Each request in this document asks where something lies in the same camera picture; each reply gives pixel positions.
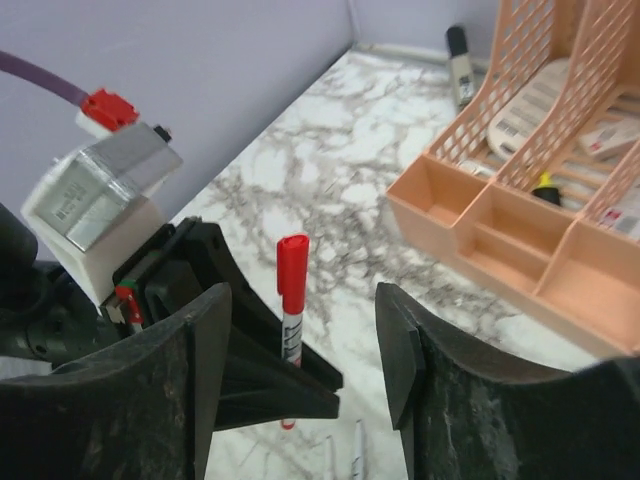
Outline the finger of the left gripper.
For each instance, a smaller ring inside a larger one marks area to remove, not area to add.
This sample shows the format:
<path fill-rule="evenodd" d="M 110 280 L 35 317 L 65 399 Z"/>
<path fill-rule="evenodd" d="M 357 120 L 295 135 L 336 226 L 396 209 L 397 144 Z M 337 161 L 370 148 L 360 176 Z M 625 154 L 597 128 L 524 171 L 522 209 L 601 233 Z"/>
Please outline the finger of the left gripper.
<path fill-rule="evenodd" d="M 225 374 L 215 430 L 230 430 L 292 419 L 336 419 L 339 397 L 303 374 Z"/>

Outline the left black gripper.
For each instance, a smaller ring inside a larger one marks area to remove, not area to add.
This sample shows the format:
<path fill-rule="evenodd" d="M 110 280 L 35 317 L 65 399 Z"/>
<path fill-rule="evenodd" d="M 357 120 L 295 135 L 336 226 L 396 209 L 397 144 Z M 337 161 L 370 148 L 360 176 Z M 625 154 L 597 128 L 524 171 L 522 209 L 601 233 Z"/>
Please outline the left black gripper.
<path fill-rule="evenodd" d="M 50 269 L 45 296 L 29 315 L 31 356 L 75 360 L 101 350 L 167 318 L 222 280 L 232 289 L 233 324 L 282 358 L 282 304 L 274 311 L 254 291 L 216 223 L 191 217 L 161 227 L 112 279 L 114 290 L 95 306 L 61 266 Z M 344 386 L 343 375 L 304 343 L 300 367 L 331 392 Z"/>

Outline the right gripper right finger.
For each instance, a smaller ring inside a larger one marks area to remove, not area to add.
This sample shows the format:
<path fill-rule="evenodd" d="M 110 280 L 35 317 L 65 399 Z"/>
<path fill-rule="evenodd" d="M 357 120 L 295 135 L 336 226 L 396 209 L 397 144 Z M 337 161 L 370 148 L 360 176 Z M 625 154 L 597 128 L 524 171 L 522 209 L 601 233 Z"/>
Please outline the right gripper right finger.
<path fill-rule="evenodd" d="M 639 361 L 574 373 L 506 353 L 378 285 L 378 343 L 412 479 L 635 479 Z"/>

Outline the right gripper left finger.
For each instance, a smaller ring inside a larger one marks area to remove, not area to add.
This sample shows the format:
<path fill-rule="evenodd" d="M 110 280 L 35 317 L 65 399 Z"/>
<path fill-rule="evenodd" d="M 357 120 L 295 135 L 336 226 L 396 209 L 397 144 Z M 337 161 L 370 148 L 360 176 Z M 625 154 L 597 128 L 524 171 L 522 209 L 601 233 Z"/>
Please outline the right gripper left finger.
<path fill-rule="evenodd" d="M 49 375 L 2 381 L 2 478 L 203 478 L 230 327 L 218 284 Z"/>

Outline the red marker pen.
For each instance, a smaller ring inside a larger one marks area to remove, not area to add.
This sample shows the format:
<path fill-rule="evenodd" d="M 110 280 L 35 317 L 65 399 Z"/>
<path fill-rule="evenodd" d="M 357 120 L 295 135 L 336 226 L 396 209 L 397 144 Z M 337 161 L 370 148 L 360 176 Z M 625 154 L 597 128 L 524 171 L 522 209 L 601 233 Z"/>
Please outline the red marker pen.
<path fill-rule="evenodd" d="M 277 292 L 282 304 L 281 356 L 296 367 L 301 366 L 302 359 L 309 248 L 306 234 L 283 237 L 276 245 Z"/>

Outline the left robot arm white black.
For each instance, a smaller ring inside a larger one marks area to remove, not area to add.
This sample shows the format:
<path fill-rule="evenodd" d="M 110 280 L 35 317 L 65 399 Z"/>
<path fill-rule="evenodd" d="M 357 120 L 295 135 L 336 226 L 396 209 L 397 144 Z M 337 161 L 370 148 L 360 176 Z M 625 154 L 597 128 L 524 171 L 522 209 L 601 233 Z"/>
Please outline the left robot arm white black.
<path fill-rule="evenodd" d="M 310 347 L 299 369 L 282 358 L 284 328 L 241 272 L 219 225 L 188 218 L 159 228 L 112 276 L 95 305 L 59 263 L 37 259 L 34 234 L 1 213 L 1 352 L 60 366 L 178 311 L 208 288 L 231 290 L 231 330 L 215 427 L 262 424 L 288 413 L 334 419 L 342 374 Z"/>

